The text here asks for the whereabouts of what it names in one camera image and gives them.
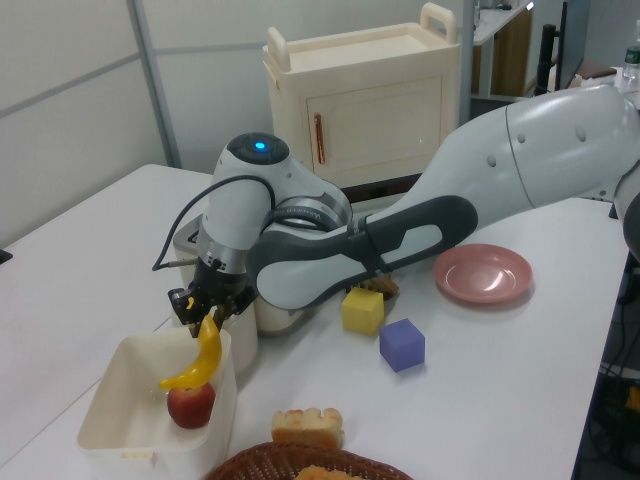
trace brown basket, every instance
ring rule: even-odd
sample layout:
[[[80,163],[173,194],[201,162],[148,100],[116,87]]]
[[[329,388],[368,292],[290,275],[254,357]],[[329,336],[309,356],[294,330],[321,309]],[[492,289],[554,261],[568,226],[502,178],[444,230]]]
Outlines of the brown basket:
[[[230,458],[207,480],[293,480],[310,465],[342,470],[367,480],[412,480],[384,463],[374,462],[344,450],[304,443],[263,443]]]

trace bread slice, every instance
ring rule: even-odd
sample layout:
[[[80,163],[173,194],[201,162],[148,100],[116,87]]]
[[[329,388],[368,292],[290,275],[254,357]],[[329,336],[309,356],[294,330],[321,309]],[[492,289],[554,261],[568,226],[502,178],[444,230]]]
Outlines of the bread slice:
[[[322,467],[311,465],[303,470],[295,478],[295,480],[363,480],[362,477],[352,477],[348,473],[340,470],[330,472]]]
[[[342,415],[335,408],[276,412],[271,422],[274,442],[302,442],[338,448],[342,441]]]

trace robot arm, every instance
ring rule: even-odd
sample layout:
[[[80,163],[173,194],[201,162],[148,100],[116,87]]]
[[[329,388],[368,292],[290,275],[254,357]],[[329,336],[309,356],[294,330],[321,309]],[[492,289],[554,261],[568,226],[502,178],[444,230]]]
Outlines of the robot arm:
[[[639,158],[631,102],[609,86],[565,90],[460,127],[402,199],[353,222],[344,194],[284,142],[242,135],[214,172],[214,184],[229,183],[209,195],[194,281],[169,297],[185,324],[218,306],[218,327],[258,294],[281,309],[311,307],[498,220],[620,179],[615,205],[639,257]]]
[[[453,247],[508,216],[622,178],[615,205],[640,254],[640,118],[613,87],[516,103],[453,132],[396,204],[325,234],[273,226],[249,251],[260,295],[283,309]]]

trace cabinet handle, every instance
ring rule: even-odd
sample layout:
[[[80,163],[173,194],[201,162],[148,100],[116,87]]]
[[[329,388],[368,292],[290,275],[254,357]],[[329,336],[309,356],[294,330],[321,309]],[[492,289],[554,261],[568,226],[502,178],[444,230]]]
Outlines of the cabinet handle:
[[[324,165],[324,139],[322,138],[322,116],[316,112],[313,114],[316,125],[316,142],[318,143],[318,163]]]

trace banana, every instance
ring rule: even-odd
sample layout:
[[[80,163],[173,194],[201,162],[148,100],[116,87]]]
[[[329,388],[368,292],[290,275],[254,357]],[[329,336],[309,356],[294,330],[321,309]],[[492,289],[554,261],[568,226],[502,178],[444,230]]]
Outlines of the banana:
[[[164,390],[197,388],[207,383],[216,373],[222,359],[222,341],[218,327],[216,327],[211,315],[205,316],[202,320],[198,333],[198,344],[200,345],[198,358],[181,374],[161,380],[160,388]]]

